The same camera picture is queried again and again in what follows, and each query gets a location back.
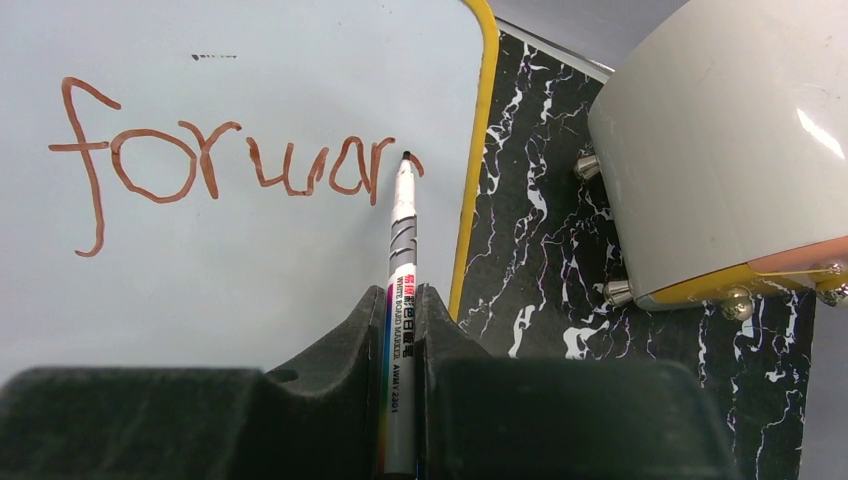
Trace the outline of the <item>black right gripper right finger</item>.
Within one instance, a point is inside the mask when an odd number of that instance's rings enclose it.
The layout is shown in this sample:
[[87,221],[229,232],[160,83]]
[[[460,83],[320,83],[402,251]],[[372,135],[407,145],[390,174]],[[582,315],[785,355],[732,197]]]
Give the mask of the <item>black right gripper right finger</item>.
[[418,289],[425,479],[736,479],[716,409],[682,365],[489,354]]

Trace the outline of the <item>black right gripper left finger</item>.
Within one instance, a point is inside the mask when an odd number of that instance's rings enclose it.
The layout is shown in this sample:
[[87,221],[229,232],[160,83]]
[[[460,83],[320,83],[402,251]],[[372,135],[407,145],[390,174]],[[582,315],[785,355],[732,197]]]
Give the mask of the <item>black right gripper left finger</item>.
[[268,372],[53,368],[1,390],[5,479],[368,479],[386,295]]

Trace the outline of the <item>yellow framed whiteboard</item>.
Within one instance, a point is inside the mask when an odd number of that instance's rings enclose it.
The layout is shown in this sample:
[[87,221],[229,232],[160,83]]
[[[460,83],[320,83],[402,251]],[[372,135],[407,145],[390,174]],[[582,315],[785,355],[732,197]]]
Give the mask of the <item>yellow framed whiteboard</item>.
[[484,1],[5,1],[1,375],[271,368],[470,236],[498,31]]

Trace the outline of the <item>white orange whiteboard marker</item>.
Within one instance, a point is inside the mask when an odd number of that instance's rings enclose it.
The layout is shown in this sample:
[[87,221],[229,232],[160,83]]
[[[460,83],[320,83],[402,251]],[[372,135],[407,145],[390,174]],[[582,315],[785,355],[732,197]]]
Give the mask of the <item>white orange whiteboard marker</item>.
[[395,178],[390,223],[389,277],[383,329],[383,385],[376,463],[378,479],[414,479],[417,474],[415,170],[413,155],[405,151]]

